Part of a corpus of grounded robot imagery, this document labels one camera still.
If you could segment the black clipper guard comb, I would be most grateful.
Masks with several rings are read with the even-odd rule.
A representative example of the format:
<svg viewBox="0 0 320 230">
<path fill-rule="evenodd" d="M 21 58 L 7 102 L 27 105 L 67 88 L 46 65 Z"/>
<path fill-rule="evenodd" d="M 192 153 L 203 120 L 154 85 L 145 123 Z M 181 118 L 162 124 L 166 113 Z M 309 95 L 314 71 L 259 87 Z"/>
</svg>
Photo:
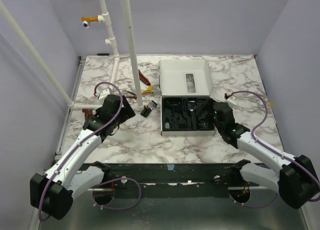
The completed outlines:
<svg viewBox="0 0 320 230">
<path fill-rule="evenodd" d="M 152 112 L 152 110 L 148 107 L 145 107 L 141 112 L 140 115 L 143 116 L 144 118 L 147 118 L 150 113 Z"/>
</svg>

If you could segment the white hair clipper kit box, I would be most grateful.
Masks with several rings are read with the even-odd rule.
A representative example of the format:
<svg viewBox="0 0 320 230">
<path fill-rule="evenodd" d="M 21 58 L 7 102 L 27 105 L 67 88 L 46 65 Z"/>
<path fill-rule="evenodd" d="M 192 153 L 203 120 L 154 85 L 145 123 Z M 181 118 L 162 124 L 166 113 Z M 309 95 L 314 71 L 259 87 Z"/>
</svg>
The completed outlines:
<svg viewBox="0 0 320 230">
<path fill-rule="evenodd" d="M 160 130 L 163 137 L 199 137 L 216 133 L 211 113 L 197 116 L 211 98 L 213 81 L 204 59 L 160 60 Z M 188 98 L 197 98 L 195 112 L 187 108 Z"/>
</svg>

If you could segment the clear black clipper guard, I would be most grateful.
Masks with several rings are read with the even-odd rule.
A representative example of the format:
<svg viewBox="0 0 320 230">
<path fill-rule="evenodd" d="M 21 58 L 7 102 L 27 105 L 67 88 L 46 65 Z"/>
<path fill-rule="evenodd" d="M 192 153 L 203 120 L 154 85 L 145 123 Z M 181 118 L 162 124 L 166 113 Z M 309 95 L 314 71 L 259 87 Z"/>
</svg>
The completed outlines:
<svg viewBox="0 0 320 230">
<path fill-rule="evenodd" d="M 151 100 L 148 104 L 147 107 L 153 111 L 156 107 L 158 106 L 158 104 L 156 102 L 154 102 L 153 100 Z"/>
</svg>

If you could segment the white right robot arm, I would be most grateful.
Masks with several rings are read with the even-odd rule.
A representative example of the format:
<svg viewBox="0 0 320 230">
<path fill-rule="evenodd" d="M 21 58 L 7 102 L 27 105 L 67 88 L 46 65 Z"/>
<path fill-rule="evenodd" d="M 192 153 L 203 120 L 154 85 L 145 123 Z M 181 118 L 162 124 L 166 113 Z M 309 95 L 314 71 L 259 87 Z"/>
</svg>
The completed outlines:
<svg viewBox="0 0 320 230">
<path fill-rule="evenodd" d="M 230 181 L 241 186 L 251 182 L 275 192 L 290 207 L 299 209 L 320 193 L 320 182 L 311 160 L 286 153 L 237 123 L 233 109 L 226 102 L 213 102 L 213 123 L 222 139 L 236 149 L 260 160 L 261 167 L 248 160 L 236 164 Z"/>
</svg>

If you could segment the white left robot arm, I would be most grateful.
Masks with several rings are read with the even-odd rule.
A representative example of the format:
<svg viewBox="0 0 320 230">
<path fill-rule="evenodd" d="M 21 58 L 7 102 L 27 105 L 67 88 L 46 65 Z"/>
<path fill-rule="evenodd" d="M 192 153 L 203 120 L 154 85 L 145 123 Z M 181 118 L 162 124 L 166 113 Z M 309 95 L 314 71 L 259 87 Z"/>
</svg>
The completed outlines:
<svg viewBox="0 0 320 230">
<path fill-rule="evenodd" d="M 111 136 L 120 124 L 135 116 L 125 96 L 110 94 L 89 117 L 69 150 L 43 174 L 34 174 L 29 182 L 30 204 L 38 209 L 41 222 L 53 217 L 61 220 L 74 200 L 91 187 L 107 187 L 111 175 L 107 167 L 96 162 L 78 173 L 88 156 Z"/>
</svg>

